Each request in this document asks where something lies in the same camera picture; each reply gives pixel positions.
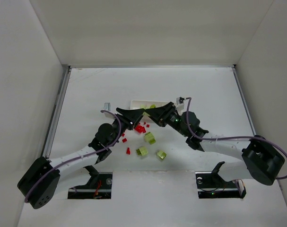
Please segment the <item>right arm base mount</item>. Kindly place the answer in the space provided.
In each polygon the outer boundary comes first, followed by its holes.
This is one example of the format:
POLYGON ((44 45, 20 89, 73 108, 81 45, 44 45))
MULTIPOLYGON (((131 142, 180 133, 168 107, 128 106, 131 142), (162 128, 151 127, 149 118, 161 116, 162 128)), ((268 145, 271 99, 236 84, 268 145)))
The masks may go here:
POLYGON ((219 162, 212 171, 195 172, 199 199, 243 199, 246 196, 246 187, 242 179, 225 181, 219 176, 224 163, 219 162))

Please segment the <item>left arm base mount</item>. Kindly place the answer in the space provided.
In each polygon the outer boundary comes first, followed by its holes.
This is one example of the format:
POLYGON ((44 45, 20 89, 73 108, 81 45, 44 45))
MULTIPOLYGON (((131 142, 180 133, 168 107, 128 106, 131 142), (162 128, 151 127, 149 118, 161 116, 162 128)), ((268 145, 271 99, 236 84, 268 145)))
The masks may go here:
POLYGON ((109 200, 112 197, 113 174, 98 172, 93 166, 84 167, 90 178, 86 184, 69 188, 67 199, 70 200, 109 200))

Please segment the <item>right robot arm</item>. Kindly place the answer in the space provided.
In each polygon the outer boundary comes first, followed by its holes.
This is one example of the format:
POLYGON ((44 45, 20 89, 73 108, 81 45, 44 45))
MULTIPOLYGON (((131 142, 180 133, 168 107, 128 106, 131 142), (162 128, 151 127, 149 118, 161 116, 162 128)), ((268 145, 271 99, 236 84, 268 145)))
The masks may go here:
POLYGON ((169 125, 186 137, 193 150, 235 158, 235 162, 220 161, 214 169, 225 181, 254 179, 263 185, 273 185, 285 163, 277 148, 263 137, 236 136, 228 140, 202 129, 194 112, 186 110, 179 114, 172 102, 146 109, 146 113, 158 126, 169 125))

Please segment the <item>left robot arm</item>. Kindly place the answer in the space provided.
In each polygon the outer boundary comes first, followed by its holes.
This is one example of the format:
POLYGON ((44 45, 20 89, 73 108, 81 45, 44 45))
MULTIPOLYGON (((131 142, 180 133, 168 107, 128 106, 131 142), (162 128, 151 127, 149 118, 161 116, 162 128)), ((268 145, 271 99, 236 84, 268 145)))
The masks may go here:
POLYGON ((133 130, 143 117, 144 109, 116 109, 113 123, 99 126, 93 140, 69 155, 55 159, 37 158, 17 184, 25 197, 25 203, 33 209, 46 205, 53 195, 59 181, 67 175, 104 161, 110 154, 110 148, 119 142, 126 130, 133 130))

